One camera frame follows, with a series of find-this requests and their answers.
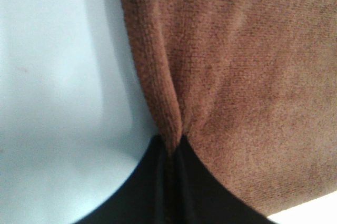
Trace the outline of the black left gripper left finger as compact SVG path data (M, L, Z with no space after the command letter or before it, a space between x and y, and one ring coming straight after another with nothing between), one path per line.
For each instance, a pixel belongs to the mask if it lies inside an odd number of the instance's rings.
M77 223L166 223L165 160L163 142L160 136L155 136L140 163L121 187Z

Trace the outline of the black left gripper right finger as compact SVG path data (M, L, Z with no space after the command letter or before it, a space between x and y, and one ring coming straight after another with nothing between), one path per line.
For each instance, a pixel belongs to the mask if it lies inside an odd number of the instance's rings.
M228 191L203 165L186 136L173 155L174 223L273 223Z

